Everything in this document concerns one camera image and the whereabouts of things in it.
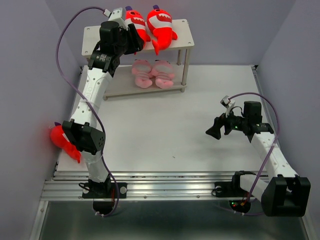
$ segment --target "screw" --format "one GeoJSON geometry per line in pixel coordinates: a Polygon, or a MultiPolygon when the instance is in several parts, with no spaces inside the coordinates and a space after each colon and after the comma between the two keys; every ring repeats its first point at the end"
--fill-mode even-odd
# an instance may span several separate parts
{"type": "Polygon", "coordinates": [[[121,194],[125,194],[127,192],[127,188],[125,187],[125,186],[122,186],[121,188],[120,188],[120,193],[121,194]]]}

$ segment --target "connector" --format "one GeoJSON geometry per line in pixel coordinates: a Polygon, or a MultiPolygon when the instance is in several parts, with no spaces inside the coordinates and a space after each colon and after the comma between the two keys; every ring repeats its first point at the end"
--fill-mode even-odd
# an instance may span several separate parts
{"type": "Polygon", "coordinates": [[[225,108],[227,108],[227,107],[228,107],[228,104],[230,103],[229,96],[225,96],[224,98],[222,98],[222,100],[220,101],[220,103],[221,103],[225,108]]]}
{"type": "Polygon", "coordinates": [[[111,12],[108,9],[105,9],[103,15],[105,15],[107,18],[110,18],[111,12]]]}

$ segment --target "shark teeth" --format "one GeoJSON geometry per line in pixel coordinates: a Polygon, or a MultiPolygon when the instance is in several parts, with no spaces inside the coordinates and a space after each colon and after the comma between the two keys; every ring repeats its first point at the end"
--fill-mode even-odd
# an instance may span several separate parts
{"type": "Polygon", "coordinates": [[[159,16],[165,17],[167,19],[171,19],[171,17],[169,15],[165,14],[165,13],[159,13],[159,16]]]}
{"type": "Polygon", "coordinates": [[[137,20],[141,23],[144,23],[145,21],[142,19],[142,18],[139,18],[139,17],[133,17],[134,20],[137,20]]]}

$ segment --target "pink stuffed toy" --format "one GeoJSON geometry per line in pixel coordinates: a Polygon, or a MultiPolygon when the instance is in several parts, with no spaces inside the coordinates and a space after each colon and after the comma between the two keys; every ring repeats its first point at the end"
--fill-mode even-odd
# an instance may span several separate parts
{"type": "Polygon", "coordinates": [[[155,76],[155,85],[161,89],[168,89],[174,85],[174,68],[167,61],[155,60],[151,74],[155,76]]]}
{"type": "Polygon", "coordinates": [[[152,85],[150,78],[152,66],[147,60],[135,60],[132,64],[132,74],[135,75],[135,84],[143,89],[152,85]]]}

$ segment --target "shelf leg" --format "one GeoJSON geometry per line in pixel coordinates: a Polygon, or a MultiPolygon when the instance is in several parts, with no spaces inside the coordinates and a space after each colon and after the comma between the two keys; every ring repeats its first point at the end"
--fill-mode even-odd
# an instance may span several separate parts
{"type": "Polygon", "coordinates": [[[182,64],[182,49],[178,50],[178,60],[176,61],[177,65],[181,65],[182,64]]]}
{"type": "Polygon", "coordinates": [[[183,66],[183,74],[182,74],[182,82],[181,82],[182,86],[185,86],[187,84],[190,51],[191,51],[191,49],[185,50],[184,66],[183,66]]]}

